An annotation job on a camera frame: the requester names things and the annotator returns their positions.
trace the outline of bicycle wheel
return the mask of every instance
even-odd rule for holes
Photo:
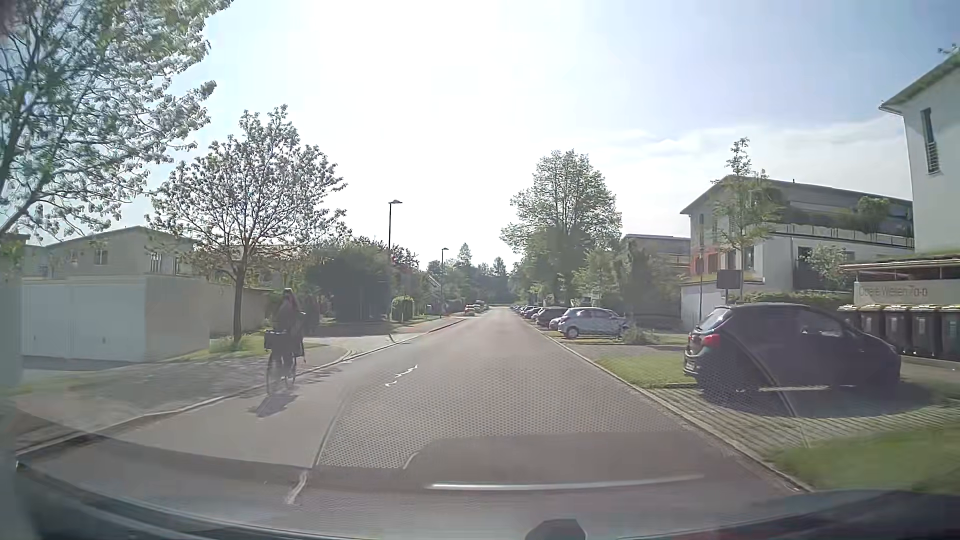
[[[270,352],[270,357],[267,358],[267,394],[273,394],[276,390],[277,385],[279,384],[280,379],[280,370],[279,366],[276,365],[276,359],[274,358],[274,353]]]

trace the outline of road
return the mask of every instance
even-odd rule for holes
[[[303,376],[287,394],[32,464],[106,495],[348,537],[522,537],[558,517],[591,538],[664,532],[788,494],[506,308]]]

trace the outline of lamp post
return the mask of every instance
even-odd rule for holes
[[[390,296],[392,294],[391,289],[393,289],[394,284],[394,244],[392,234],[394,228],[394,205],[402,205],[403,203],[394,199],[393,201],[387,203],[387,206],[390,207],[390,211],[387,214],[387,320],[390,320]]]
[[[443,248],[440,250],[440,316],[444,317],[446,312],[446,298],[444,298],[444,282],[446,281],[446,266],[444,266],[444,251],[447,251],[449,248]]]

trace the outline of car window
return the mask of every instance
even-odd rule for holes
[[[843,325],[826,315],[815,311],[802,310],[797,314],[797,326],[800,333],[819,334],[826,337],[843,337]]]
[[[702,331],[713,330],[723,322],[724,318],[726,318],[729,313],[729,309],[725,307],[718,307],[712,311],[710,315],[704,317],[704,320],[700,321],[700,324],[697,325],[697,328]]]

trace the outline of trash bin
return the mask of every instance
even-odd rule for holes
[[[882,309],[883,306],[879,304],[861,306],[857,310],[860,313],[860,329],[876,337],[883,337],[883,316],[880,312]]]
[[[857,311],[857,306],[840,306],[837,311],[840,313],[840,318],[846,321],[848,325],[860,328],[860,312]]]
[[[910,324],[906,306],[887,306],[883,310],[883,334],[887,343],[906,353],[910,350]]]
[[[940,356],[960,360],[960,306],[940,308]]]
[[[940,307],[913,306],[910,313],[910,352],[936,357],[940,353]]]

